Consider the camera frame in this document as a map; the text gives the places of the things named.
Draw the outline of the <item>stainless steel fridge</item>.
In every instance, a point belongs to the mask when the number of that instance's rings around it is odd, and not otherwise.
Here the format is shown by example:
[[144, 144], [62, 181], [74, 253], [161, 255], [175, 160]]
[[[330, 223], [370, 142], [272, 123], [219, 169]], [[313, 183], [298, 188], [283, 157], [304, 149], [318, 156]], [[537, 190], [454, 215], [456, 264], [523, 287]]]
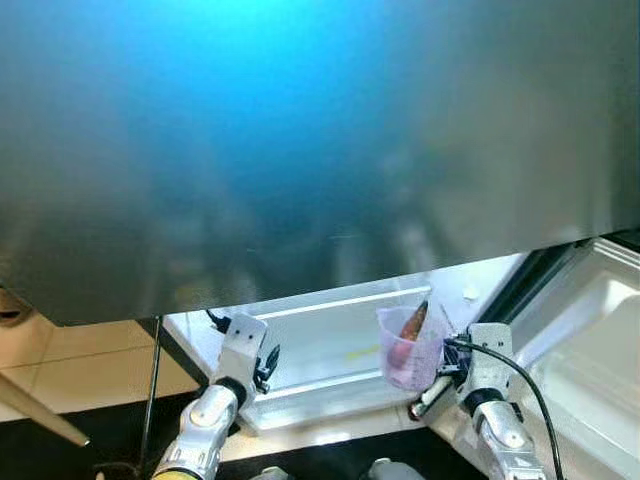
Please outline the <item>stainless steel fridge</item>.
[[59, 326], [640, 223], [640, 0], [0, 0], [0, 288]]

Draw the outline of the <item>orange toy carrot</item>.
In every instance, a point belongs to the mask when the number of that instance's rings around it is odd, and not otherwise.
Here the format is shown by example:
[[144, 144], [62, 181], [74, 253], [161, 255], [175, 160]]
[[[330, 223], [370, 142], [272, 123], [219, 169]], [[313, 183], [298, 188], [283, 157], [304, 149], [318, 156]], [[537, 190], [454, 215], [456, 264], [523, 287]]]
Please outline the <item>orange toy carrot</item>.
[[424, 325], [426, 319], [428, 319], [429, 305], [429, 301], [424, 300], [415, 308], [415, 311], [412, 312], [401, 330], [399, 330], [399, 338], [408, 340], [408, 342], [416, 342], [422, 330], [422, 325]]

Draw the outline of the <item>white lined fridge door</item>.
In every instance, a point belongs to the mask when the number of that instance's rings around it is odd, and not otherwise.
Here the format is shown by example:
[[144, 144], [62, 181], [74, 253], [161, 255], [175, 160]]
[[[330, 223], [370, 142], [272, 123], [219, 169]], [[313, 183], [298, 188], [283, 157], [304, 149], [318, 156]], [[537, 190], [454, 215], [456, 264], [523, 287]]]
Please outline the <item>white lined fridge door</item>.
[[568, 262], [511, 323], [544, 394], [568, 480], [640, 479], [640, 256], [608, 239]]

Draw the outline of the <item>purple plastic measuring cup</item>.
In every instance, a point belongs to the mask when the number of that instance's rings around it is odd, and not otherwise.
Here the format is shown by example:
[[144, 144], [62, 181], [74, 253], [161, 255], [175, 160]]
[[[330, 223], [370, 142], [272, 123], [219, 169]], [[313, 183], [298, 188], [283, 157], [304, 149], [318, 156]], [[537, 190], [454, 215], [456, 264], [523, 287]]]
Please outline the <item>purple plastic measuring cup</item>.
[[447, 317], [429, 306], [428, 319], [416, 342], [402, 340], [399, 332], [415, 308], [379, 308], [376, 320], [380, 328], [381, 375], [393, 387], [421, 392], [434, 383], [442, 365], [443, 340], [452, 330]]

